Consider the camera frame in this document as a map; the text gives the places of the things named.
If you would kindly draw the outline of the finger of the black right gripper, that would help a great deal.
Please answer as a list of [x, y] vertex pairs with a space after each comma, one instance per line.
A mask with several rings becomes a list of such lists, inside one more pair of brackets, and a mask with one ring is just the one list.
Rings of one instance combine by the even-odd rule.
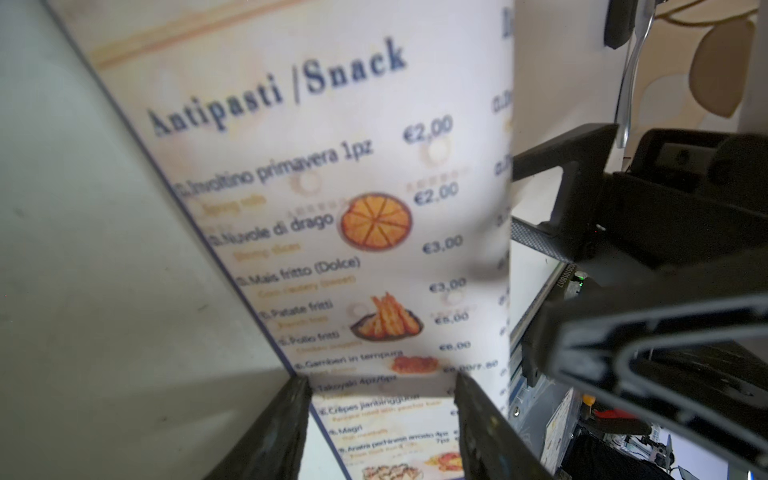
[[546, 302], [529, 358], [549, 378], [767, 470], [767, 255]]
[[533, 225], [513, 216], [513, 241], [562, 262], [577, 263], [587, 257], [617, 130], [616, 124], [584, 124], [513, 157], [514, 182], [562, 170], [550, 218]]

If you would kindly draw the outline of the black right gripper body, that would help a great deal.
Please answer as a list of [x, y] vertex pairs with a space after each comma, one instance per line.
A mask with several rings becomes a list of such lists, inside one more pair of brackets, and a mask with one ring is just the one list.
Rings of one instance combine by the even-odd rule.
[[651, 129], [610, 175], [590, 275], [607, 286], [767, 245], [767, 137]]

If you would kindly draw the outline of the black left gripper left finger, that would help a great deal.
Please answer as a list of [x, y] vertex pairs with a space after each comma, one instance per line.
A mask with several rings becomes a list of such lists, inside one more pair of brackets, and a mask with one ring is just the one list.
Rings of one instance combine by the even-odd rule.
[[299, 477], [312, 390], [290, 378], [206, 480], [289, 480]]

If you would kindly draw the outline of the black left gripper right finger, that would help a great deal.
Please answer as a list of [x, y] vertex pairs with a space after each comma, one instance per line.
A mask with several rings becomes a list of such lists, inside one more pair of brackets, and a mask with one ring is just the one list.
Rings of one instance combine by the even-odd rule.
[[454, 403], [465, 479], [553, 479], [479, 384], [465, 373], [456, 377]]

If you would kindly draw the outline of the white Dim Sum Inn menu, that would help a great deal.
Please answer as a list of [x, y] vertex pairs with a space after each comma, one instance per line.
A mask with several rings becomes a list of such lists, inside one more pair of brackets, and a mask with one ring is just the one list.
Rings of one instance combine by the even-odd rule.
[[511, 1], [53, 1], [350, 479], [508, 390]]

